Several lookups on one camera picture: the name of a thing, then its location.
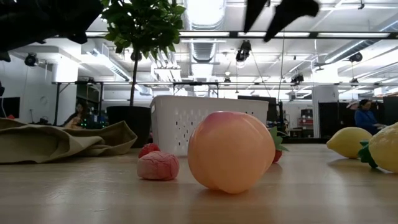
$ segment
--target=white laundry basket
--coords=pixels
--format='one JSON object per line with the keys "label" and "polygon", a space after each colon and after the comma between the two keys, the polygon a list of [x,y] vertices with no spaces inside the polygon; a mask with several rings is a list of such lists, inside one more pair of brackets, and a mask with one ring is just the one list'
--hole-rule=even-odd
{"label": "white laundry basket", "polygon": [[152,134],[160,150],[186,156],[191,133],[215,111],[237,111],[267,122],[268,102],[191,96],[156,96],[150,104]]}

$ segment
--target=small tree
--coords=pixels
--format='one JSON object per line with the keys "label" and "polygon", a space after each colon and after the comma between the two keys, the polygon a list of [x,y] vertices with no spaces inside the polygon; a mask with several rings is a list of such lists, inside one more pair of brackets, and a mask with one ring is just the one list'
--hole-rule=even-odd
{"label": "small tree", "polygon": [[183,28],[182,14],[185,8],[168,0],[101,0],[105,6],[101,18],[106,19],[109,33],[106,40],[116,45],[116,53],[132,46],[131,60],[134,61],[130,106],[134,103],[137,82],[138,58],[151,54],[157,60],[160,50],[167,57],[174,44],[180,42],[179,30]]}

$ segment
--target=tan fabric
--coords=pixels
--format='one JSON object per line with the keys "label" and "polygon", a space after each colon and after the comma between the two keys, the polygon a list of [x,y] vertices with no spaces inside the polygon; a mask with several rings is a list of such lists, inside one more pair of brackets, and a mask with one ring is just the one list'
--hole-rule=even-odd
{"label": "tan fabric", "polygon": [[73,155],[120,155],[136,140],[124,121],[99,130],[74,130],[0,118],[0,164],[43,163]]}

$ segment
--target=red strawberry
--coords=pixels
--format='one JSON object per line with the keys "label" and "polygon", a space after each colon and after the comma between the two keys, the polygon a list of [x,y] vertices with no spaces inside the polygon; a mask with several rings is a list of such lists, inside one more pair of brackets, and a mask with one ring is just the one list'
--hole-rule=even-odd
{"label": "red strawberry", "polygon": [[138,159],[153,151],[160,151],[159,146],[157,146],[155,143],[146,144],[139,152]]}
{"label": "red strawberry", "polygon": [[272,162],[278,162],[280,157],[282,157],[282,151],[276,150],[275,151],[274,161],[272,161]]}

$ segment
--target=lemon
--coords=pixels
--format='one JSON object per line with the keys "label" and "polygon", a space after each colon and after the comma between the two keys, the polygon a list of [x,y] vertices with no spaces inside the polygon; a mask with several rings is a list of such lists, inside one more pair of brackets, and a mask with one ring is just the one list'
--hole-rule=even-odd
{"label": "lemon", "polygon": [[344,157],[356,159],[359,150],[362,149],[361,141],[371,138],[372,134],[365,129],[348,127],[336,132],[326,145]]}
{"label": "lemon", "polygon": [[369,152],[379,167],[398,173],[398,123],[375,134],[369,141]]}

